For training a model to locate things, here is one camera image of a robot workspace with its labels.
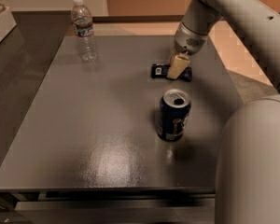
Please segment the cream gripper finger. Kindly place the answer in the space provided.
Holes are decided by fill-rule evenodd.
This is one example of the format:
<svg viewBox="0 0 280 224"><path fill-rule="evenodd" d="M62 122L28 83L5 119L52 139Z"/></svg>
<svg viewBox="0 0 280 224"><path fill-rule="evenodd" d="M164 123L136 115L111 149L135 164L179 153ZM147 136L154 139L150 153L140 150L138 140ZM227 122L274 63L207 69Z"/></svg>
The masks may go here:
<svg viewBox="0 0 280 224"><path fill-rule="evenodd" d="M171 60L171 64L167 73L170 79L177 79L181 73L189 66L189 56L183 53L176 54Z"/></svg>
<svg viewBox="0 0 280 224"><path fill-rule="evenodd" d="M176 56L176 50L175 50L175 46L172 46L171 50L170 50L170 54L168 57L168 64L172 64L172 62L174 61Z"/></svg>

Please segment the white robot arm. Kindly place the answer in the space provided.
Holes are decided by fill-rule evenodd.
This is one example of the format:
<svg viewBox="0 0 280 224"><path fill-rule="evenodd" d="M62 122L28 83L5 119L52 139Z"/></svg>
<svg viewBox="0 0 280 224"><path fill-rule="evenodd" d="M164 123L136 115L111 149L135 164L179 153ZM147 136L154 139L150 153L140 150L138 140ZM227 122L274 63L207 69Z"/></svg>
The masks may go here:
<svg viewBox="0 0 280 224"><path fill-rule="evenodd" d="M192 0L175 50L224 18L277 93L241 106L226 123L217 154L216 224L280 224L280 14L259 0Z"/></svg>

